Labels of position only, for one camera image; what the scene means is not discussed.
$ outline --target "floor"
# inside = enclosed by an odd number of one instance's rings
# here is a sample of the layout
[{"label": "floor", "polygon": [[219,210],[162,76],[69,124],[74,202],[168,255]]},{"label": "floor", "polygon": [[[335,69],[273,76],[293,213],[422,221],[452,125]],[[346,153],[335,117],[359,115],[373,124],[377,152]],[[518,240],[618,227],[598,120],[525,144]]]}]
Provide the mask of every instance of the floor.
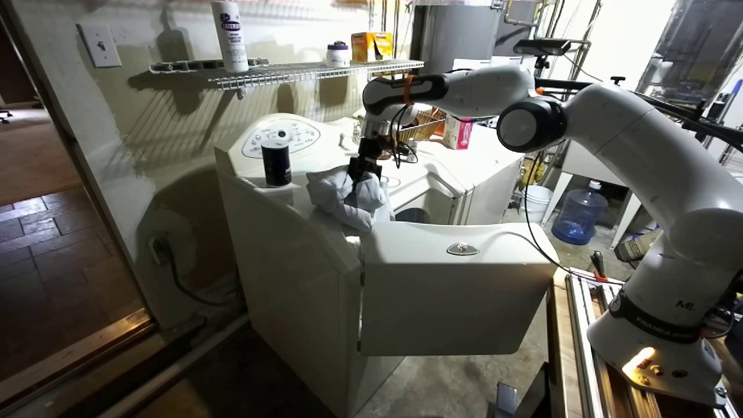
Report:
[{"label": "floor", "polygon": [[142,306],[48,117],[35,117],[0,131],[0,381]]},{"label": "floor", "polygon": [[82,185],[44,109],[14,109],[0,125],[0,208]]},{"label": "floor", "polygon": [[[519,221],[519,213],[508,212],[508,221]],[[563,266],[588,267],[590,253],[602,250],[610,277],[630,277],[632,270],[608,250],[610,237],[613,231],[597,227],[588,246],[558,240],[552,245]],[[357,418],[483,418],[491,411],[500,381],[525,392],[546,358],[546,306],[540,306],[513,355],[406,358]],[[252,329],[243,329],[139,411],[139,418],[161,417],[324,418],[331,414]]]}]

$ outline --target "bottle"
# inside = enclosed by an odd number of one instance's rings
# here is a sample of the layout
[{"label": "bottle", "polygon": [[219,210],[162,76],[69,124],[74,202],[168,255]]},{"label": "bottle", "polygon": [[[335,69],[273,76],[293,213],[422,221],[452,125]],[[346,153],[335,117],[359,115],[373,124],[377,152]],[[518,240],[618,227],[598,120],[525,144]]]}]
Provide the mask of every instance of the bottle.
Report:
[{"label": "bottle", "polygon": [[223,64],[228,73],[246,73],[248,53],[242,38],[242,17],[236,3],[212,3],[213,25],[219,36],[219,46],[223,52]]},{"label": "bottle", "polygon": [[472,118],[445,117],[444,144],[448,148],[468,148]]},{"label": "bottle", "polygon": [[590,181],[588,189],[563,196],[561,212],[552,223],[552,234],[560,241],[584,246],[594,237],[597,221],[608,208],[598,190],[602,184]]}]

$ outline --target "white robotic arm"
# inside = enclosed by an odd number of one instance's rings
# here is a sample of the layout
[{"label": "white robotic arm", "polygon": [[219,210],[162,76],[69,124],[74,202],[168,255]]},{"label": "white robotic arm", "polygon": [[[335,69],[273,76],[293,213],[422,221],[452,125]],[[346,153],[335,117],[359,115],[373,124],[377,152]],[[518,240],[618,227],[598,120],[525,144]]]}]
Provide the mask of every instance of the white robotic arm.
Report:
[{"label": "white robotic arm", "polygon": [[[526,97],[530,90],[531,80],[518,67],[409,87],[372,81],[364,140],[378,142],[377,129],[390,104],[422,101],[457,117],[500,115],[500,140],[513,152],[537,152],[561,138],[588,146],[667,231],[590,327],[591,348],[644,387],[717,404],[719,360],[699,329],[743,267],[743,185],[689,133],[632,93],[590,87],[561,108]],[[655,367],[627,367],[638,354],[650,354],[644,364]]]}]

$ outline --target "doorway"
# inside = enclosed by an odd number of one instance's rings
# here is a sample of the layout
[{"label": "doorway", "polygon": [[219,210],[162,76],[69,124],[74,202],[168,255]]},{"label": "doorway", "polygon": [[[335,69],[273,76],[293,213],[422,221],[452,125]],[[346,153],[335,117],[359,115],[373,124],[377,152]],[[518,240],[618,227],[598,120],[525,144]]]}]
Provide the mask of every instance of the doorway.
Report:
[{"label": "doorway", "polygon": [[[4,81],[15,76],[6,87],[33,87],[2,29],[0,61]],[[142,311],[134,278],[47,109],[35,97],[15,103],[11,93],[2,103],[0,404],[20,391],[15,383],[68,367],[39,369],[39,363]]]}]

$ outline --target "metal shelf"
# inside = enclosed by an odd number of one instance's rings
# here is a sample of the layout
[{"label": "metal shelf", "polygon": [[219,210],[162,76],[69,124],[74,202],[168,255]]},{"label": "metal shelf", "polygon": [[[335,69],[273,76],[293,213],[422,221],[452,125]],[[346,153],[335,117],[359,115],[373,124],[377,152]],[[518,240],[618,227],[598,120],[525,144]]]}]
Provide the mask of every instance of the metal shelf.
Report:
[{"label": "metal shelf", "polygon": [[377,64],[350,64],[347,67],[337,67],[328,64],[285,64],[266,65],[266,61],[250,64],[248,73],[226,73],[219,61],[179,61],[150,65],[150,75],[192,75],[204,76],[209,87],[220,90],[243,93],[246,88],[289,84],[302,80],[337,80],[352,69],[378,73],[409,73],[422,67],[422,61],[377,61]]}]

